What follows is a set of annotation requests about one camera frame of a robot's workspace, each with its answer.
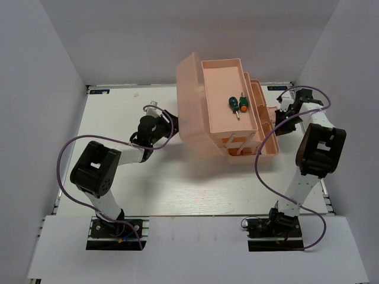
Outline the stubby green orange screwdriver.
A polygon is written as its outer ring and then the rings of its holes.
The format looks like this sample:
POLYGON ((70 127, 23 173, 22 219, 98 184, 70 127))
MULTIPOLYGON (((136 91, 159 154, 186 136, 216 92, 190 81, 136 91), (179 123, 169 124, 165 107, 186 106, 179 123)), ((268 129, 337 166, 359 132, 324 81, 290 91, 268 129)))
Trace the stubby green orange screwdriver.
POLYGON ((249 108, 249 102, 245 94, 242 92, 239 98, 239 109, 241 112, 246 113, 249 108))

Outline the pink plastic toolbox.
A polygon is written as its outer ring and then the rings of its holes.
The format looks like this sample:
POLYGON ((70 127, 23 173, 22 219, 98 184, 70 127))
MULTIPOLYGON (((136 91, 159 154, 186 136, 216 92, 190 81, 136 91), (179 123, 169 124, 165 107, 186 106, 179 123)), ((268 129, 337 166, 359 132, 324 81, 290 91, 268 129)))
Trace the pink plastic toolbox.
POLYGON ((240 59, 201 60, 191 53, 176 67, 179 136, 202 158, 223 157, 228 164, 252 164, 257 150, 268 162, 279 153, 273 112, 258 80, 244 72, 240 59), (231 96, 249 102, 240 120, 229 107, 231 96))

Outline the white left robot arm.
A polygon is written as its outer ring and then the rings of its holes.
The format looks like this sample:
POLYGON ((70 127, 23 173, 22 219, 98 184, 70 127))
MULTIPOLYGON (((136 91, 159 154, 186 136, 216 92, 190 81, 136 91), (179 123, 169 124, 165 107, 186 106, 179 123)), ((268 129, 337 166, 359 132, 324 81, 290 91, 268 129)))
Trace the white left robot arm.
POLYGON ((106 231, 113 236, 125 229, 124 212, 111 192, 117 168, 146 162, 159 140, 169 140, 179 132, 178 117, 165 110, 159 115, 157 110, 148 105, 130 141, 117 149, 90 141, 71 171, 71 183, 89 198, 97 217, 105 221, 106 231))

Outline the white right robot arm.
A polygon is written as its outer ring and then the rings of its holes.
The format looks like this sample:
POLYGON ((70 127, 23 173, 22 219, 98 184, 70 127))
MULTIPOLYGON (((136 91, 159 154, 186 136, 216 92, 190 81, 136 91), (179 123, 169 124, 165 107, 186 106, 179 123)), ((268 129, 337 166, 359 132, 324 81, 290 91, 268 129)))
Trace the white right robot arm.
POLYGON ((283 235, 298 222, 300 206, 320 179, 333 173, 339 163, 346 131, 336 128, 323 111, 323 103, 314 99, 312 90, 300 89, 295 99, 278 98, 281 103, 275 112, 275 135, 289 134, 303 122, 304 137, 296 154, 296 173, 281 198, 269 212, 268 231, 283 235))

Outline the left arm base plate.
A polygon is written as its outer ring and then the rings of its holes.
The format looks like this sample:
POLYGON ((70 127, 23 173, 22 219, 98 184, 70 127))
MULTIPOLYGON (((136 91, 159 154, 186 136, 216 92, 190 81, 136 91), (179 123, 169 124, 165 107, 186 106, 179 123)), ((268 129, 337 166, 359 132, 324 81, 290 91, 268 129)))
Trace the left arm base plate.
POLYGON ((88 251, 141 251, 144 249, 148 233, 148 217, 125 219, 134 228, 125 224, 110 224, 92 217, 89 225, 86 250, 88 251))

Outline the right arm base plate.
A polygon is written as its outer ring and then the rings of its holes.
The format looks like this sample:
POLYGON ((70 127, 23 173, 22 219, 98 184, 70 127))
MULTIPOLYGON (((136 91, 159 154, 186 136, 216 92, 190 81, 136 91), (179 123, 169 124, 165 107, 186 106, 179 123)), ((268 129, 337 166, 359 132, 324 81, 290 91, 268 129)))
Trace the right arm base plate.
POLYGON ((246 217, 240 222, 248 240, 249 252, 303 251, 303 235, 298 220, 293 227, 269 228, 269 218, 246 217))

